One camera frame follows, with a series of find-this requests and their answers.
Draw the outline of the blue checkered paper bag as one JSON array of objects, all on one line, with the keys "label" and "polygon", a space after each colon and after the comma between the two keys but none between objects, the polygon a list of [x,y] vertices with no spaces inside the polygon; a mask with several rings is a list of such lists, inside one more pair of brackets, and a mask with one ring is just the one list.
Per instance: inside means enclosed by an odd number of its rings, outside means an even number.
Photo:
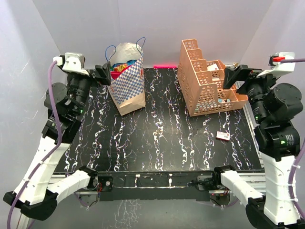
[{"label": "blue checkered paper bag", "polygon": [[[145,37],[141,37],[136,43],[113,45],[111,56],[105,51],[105,59],[111,64],[111,85],[108,91],[122,116],[146,106],[143,70],[145,40]],[[113,72],[112,66],[116,63],[127,63],[129,67],[122,72]]]}]

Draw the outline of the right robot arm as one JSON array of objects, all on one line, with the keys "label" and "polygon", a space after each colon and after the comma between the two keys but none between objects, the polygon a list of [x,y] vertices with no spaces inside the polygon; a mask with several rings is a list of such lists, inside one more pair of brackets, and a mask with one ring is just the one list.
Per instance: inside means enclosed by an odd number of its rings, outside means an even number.
[{"label": "right robot arm", "polygon": [[239,65],[224,71],[224,88],[241,81],[239,94],[248,96],[256,127],[254,136],[264,163],[265,193],[256,191],[230,166],[216,167],[213,185],[228,188],[245,206],[251,225],[257,229],[302,229],[305,218],[293,195],[294,171],[302,153],[300,136],[291,120],[303,110],[301,92],[289,83],[276,81],[294,71],[293,63],[270,70]]}]

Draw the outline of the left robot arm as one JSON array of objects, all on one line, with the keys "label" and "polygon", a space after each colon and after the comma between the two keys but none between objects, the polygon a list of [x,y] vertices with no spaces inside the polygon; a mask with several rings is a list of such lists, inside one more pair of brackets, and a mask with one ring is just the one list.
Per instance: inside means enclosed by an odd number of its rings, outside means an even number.
[{"label": "left robot arm", "polygon": [[42,130],[39,148],[21,183],[7,192],[3,201],[21,214],[40,221],[49,218],[58,203],[80,189],[95,190],[97,172],[82,166],[66,178],[50,184],[49,181],[62,155],[72,144],[80,126],[90,89],[110,85],[110,62],[94,69],[65,70],[67,84],[52,83],[52,67],[48,71],[48,89],[44,106],[48,119]]}]

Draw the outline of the colourful candy packet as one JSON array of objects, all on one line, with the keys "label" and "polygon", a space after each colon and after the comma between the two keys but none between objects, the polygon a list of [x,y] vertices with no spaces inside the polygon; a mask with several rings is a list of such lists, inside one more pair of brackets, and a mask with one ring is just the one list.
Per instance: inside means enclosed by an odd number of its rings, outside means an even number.
[{"label": "colourful candy packet", "polygon": [[129,67],[129,65],[127,63],[116,63],[112,66],[112,71],[113,72],[122,72],[128,67]]}]

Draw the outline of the orange plastic file organizer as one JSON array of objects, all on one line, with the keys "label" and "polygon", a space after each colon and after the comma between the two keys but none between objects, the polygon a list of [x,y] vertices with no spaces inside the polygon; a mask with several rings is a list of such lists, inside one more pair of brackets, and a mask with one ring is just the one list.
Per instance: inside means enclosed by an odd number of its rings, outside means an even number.
[{"label": "orange plastic file organizer", "polygon": [[248,97],[236,85],[224,89],[224,70],[222,61],[203,58],[196,39],[182,40],[177,77],[190,116],[244,107]]}]

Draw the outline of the pink tape strip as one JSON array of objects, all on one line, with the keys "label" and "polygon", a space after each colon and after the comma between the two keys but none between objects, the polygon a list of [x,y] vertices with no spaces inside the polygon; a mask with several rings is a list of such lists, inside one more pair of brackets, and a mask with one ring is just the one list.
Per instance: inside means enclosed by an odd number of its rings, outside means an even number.
[{"label": "pink tape strip", "polygon": [[163,69],[163,68],[177,68],[176,65],[172,65],[172,64],[159,64],[159,65],[154,65],[154,68],[157,69]]}]

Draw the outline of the small red white box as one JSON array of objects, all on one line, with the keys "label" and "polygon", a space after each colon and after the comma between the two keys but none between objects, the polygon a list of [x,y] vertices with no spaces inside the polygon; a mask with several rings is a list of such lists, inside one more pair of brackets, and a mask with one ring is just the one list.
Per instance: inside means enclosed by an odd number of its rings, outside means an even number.
[{"label": "small red white box", "polygon": [[224,141],[229,141],[230,140],[230,134],[229,133],[225,133],[225,132],[221,132],[221,131],[217,131],[216,132],[216,139],[224,140]]}]

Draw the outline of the aluminium base frame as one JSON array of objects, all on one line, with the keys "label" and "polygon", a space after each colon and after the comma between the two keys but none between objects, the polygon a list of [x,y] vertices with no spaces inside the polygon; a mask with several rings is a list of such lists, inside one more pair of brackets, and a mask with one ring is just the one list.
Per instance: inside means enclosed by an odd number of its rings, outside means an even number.
[{"label": "aluminium base frame", "polygon": [[[120,115],[107,87],[92,88],[81,126],[56,173],[88,166],[99,173],[102,201],[208,197],[193,182],[215,167],[259,172],[244,109],[191,117],[177,69],[144,70],[146,106]],[[230,140],[216,139],[216,132]]]}]

